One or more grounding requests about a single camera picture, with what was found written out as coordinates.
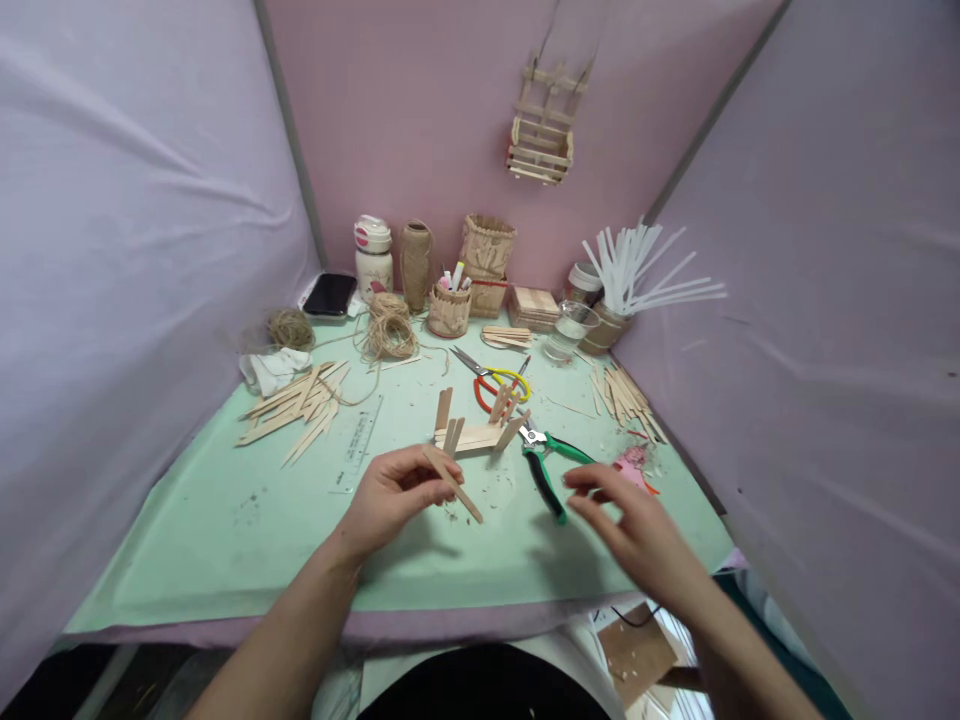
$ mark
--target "ruler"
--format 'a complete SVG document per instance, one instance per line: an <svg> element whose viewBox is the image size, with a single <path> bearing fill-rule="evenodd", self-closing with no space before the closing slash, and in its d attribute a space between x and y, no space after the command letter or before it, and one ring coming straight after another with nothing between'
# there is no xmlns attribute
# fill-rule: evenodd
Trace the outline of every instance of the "ruler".
<svg viewBox="0 0 960 720"><path fill-rule="evenodd" d="M370 444L370 436L373 435L373 426L377 422L381 405L383 405L383 395L378 395L376 405L370 410L361 411L357 418L357 425L347 443L347 451L343 456L343 469L337 475L330 492L350 494L357 489L357 483L360 482L360 475L364 468L364 455L367 452L367 445Z"/></svg>

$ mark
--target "glass cup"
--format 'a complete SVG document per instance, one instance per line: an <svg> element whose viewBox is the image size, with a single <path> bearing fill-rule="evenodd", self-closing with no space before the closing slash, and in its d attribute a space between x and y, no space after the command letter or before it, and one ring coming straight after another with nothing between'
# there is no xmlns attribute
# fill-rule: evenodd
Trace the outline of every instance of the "glass cup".
<svg viewBox="0 0 960 720"><path fill-rule="evenodd" d="M564 300L553 332L543 344L543 353L558 363L568 363L573 351L587 333L600 324L600 316L583 303Z"/></svg>

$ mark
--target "left hand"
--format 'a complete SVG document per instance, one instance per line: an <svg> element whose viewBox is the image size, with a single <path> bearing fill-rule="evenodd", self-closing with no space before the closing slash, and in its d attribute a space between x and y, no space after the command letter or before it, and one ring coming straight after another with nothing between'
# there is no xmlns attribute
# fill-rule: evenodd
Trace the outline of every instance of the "left hand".
<svg viewBox="0 0 960 720"><path fill-rule="evenodd" d="M460 466L437 452L453 479L462 485ZM414 515L453 498L453 488L437 475L423 454L423 445L378 455L367 466L331 539L336 539L348 558L363 563L399 535Z"/></svg>

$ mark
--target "table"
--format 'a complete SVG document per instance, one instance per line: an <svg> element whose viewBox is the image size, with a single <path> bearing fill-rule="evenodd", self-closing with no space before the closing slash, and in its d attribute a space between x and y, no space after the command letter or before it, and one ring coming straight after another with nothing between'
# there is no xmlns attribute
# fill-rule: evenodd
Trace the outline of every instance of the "table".
<svg viewBox="0 0 960 720"><path fill-rule="evenodd" d="M242 637L346 510L350 496L331 493L330 479L342 467L359 412L377 395L383 395L383 404L370 456L427 441L439 392L448 386L454 388L450 417L464 416L467 424L485 421L473 396L473 374L452 355L447 369L442 348L458 345L482 363L519 368L521 352L496 350L480 340L480 326L498 322L508 324L505 318L471 321L466 336L447 341L417 321L421 341L431 346L422 350L425 357L383 371L374 397L360 407L341 407L330 434L292 467L280 464L303 433L299 423L234 447L246 427L238 417L255 401L239 387L153 488L66 632L197 644ZM319 325L316 335L323 342L353 329L353 323ZM538 427L598 461L612 462L639 438L606 411L596 417L588 366L579 359L563 367L551 364L539 347L544 340L535 336L525 373L533 388L527 407ZM367 372L351 340L319 347L314 360L350 361L341 390L348 400L363 397L375 382L376 373ZM556 525L537 494L519 438L500 456L480 452L457 459L483 525L468 522L459 505L452 513L431 507L411 522L364 568L347 638L454 640L491 637L504 628L513 628L515 633L507 634L514 636L529 634L606 596L635 592L579 517L571 514L566 526ZM574 463L552 454L547 464L565 499L560 478ZM659 499L694 551L708 569L719 568L732 543L675 450L658 446L648 468Z"/></svg>

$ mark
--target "hand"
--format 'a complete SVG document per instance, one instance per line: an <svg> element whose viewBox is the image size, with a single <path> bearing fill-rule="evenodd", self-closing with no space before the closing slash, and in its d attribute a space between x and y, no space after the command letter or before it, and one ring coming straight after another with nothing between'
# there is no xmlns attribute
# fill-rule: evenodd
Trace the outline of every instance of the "hand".
<svg viewBox="0 0 960 720"><path fill-rule="evenodd" d="M567 504L597 531L637 587L693 622L715 586L660 503L607 465L576 468L564 481L576 490ZM620 522L601 507L607 502L623 511Z"/></svg>
<svg viewBox="0 0 960 720"><path fill-rule="evenodd" d="M442 455L447 470L461 485L463 471ZM454 492L423 454L423 445L394 450L370 461L353 501L331 538L346 556L363 563L393 540L414 515L431 505L453 500Z"/></svg>

